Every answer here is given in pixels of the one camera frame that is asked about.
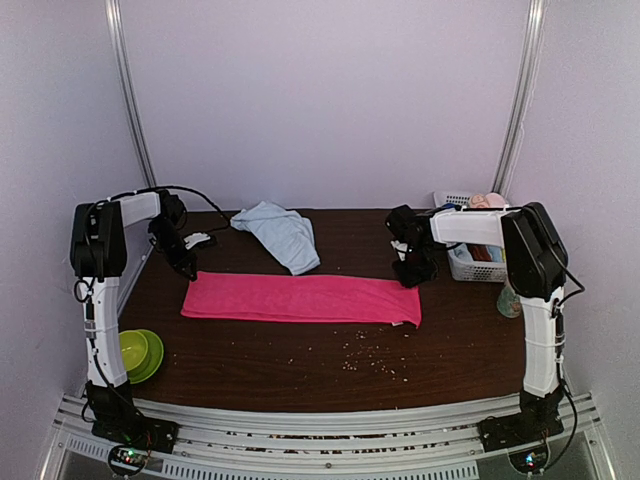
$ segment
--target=pink towel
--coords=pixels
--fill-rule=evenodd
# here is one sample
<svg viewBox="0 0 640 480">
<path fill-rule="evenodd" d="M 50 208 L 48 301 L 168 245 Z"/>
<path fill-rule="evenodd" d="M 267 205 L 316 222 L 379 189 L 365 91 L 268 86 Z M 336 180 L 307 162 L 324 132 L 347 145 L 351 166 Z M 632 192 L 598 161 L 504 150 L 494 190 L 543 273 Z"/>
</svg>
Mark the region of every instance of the pink towel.
<svg viewBox="0 0 640 480">
<path fill-rule="evenodd" d="M 422 320 L 417 288 L 369 278 L 198 272 L 182 315 L 298 323 L 399 323 Z"/>
</svg>

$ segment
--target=light blue towel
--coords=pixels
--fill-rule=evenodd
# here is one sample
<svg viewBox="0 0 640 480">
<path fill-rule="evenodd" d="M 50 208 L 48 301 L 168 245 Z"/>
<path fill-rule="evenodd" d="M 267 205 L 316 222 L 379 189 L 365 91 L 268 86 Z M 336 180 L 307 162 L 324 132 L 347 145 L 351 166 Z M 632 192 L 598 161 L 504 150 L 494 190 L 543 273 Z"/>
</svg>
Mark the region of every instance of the light blue towel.
<svg viewBox="0 0 640 480">
<path fill-rule="evenodd" d="M 253 233 L 291 275 L 300 275 L 320 265 L 311 220 L 271 202 L 260 202 L 231 219 L 236 230 Z"/>
<path fill-rule="evenodd" d="M 467 248 L 466 243 L 458 245 L 456 248 L 454 248 L 453 254 L 463 262 L 473 262 L 473 257 L 469 253 L 469 249 Z"/>
<path fill-rule="evenodd" d="M 500 247 L 496 247 L 495 245 L 487 245 L 487 251 L 489 252 L 489 256 L 491 257 L 492 262 L 504 262 L 504 260 L 502 259 L 502 249 Z"/>
</svg>

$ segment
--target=brown wooden table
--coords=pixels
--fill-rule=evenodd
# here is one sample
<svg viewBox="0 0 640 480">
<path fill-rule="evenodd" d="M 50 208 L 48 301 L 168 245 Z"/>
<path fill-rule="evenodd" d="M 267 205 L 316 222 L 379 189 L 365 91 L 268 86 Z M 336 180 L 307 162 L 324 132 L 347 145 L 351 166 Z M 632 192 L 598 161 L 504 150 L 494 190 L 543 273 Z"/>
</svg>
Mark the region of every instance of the brown wooden table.
<svg viewBox="0 0 640 480">
<path fill-rule="evenodd" d="M 386 210 L 301 210 L 322 265 L 312 274 L 393 279 Z M 185 232 L 219 222 L 190 214 Z M 284 275 L 249 233 L 217 233 L 199 270 Z M 444 256 L 420 287 L 422 326 L 283 324 L 180 315 L 188 282 L 149 259 L 120 319 L 160 335 L 165 359 L 134 395 L 198 407 L 341 412 L 448 404 L 517 392 L 524 375 L 521 318 L 502 317 L 501 285 L 456 282 Z"/>
</svg>

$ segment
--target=white backdrop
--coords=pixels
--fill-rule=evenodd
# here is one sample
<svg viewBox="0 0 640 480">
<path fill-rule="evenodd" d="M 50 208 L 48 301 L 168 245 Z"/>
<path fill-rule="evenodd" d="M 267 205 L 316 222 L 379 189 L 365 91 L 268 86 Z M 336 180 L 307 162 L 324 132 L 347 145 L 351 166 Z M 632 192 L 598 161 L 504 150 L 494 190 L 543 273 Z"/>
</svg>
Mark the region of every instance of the white backdrop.
<svg viewBox="0 0 640 480">
<path fill-rule="evenodd" d="M 223 208 L 426 203 L 491 187 L 526 0 L 127 0 L 159 182 Z"/>
</svg>

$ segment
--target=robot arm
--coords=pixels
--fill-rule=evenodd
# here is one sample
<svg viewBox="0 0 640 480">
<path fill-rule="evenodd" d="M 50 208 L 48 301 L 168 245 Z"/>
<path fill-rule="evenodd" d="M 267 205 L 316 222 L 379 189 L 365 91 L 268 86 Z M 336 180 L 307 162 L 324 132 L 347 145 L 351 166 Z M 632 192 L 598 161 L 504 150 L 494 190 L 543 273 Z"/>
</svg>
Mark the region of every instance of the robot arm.
<svg viewBox="0 0 640 480">
<path fill-rule="evenodd" d="M 143 417 L 133 405 L 118 336 L 117 298 L 127 263 L 125 228 L 149 220 L 151 243 L 180 275 L 195 280 L 194 247 L 215 244 L 195 233 L 182 238 L 177 225 L 186 209 L 177 195 L 158 189 L 78 205 L 71 240 L 71 264 L 82 303 L 89 363 L 87 398 L 96 421 L 93 434 L 142 449 L 170 452 L 177 425 Z M 149 438 L 156 439 L 152 445 Z"/>
<path fill-rule="evenodd" d="M 522 304 L 526 345 L 526 371 L 520 394 L 522 413 L 507 430 L 517 431 L 520 440 L 537 440 L 544 431 L 558 433 L 558 428 L 562 431 L 556 417 L 562 399 L 561 301 L 567 253 L 544 207 L 530 203 L 520 208 L 445 208 L 415 214 L 403 205 L 391 212 L 386 224 L 400 242 L 407 244 L 404 259 L 393 265 L 406 287 L 435 278 L 437 265 L 433 252 L 438 245 L 461 242 L 504 248 L 507 275 Z M 496 422 L 493 425 L 491 420 L 485 422 L 489 422 L 488 426 L 485 424 L 485 432 L 488 429 L 494 438 L 503 437 L 497 443 L 485 442 L 485 450 L 513 446 L 513 438 L 505 440 L 508 435 L 496 433 Z"/>
</svg>

